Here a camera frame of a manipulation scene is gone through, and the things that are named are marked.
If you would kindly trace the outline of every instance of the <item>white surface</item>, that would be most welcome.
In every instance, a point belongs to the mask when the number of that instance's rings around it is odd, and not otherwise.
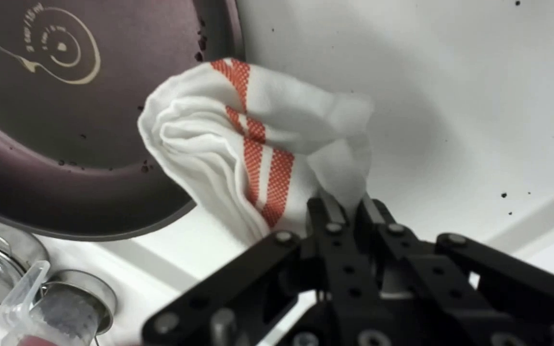
[[[554,272],[554,250],[537,254],[554,248],[554,1],[238,2],[249,61],[374,98],[368,190],[399,221]],[[102,346],[137,342],[146,316],[242,251],[203,210],[132,241],[46,243],[123,301]]]

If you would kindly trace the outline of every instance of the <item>nonstick pan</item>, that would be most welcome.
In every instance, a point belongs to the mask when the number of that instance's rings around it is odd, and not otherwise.
[[[193,208],[145,150],[145,98],[244,58],[235,0],[0,0],[0,221],[105,241]]]

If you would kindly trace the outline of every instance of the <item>screw hole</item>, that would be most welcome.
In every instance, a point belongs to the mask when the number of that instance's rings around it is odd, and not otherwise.
[[[189,306],[194,309],[204,309],[209,305],[209,298],[194,297],[189,301]]]
[[[359,298],[363,294],[358,288],[350,288],[348,293],[350,293],[350,297],[354,297],[354,298]]]
[[[450,291],[450,296],[455,299],[460,299],[461,297],[463,297],[463,294],[460,293],[460,291],[453,289]]]

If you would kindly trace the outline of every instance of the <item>kitchen towel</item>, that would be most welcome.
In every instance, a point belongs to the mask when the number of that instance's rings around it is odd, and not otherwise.
[[[170,77],[147,98],[142,140],[163,171],[245,245],[305,234],[320,189],[352,213],[365,194],[368,97],[333,94],[234,59]]]

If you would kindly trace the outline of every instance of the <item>pan logo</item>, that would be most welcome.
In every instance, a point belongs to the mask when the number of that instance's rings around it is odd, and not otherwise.
[[[93,34],[77,16],[42,4],[31,7],[23,17],[24,52],[0,51],[14,57],[32,73],[42,68],[69,85],[86,85],[100,71],[100,51]]]

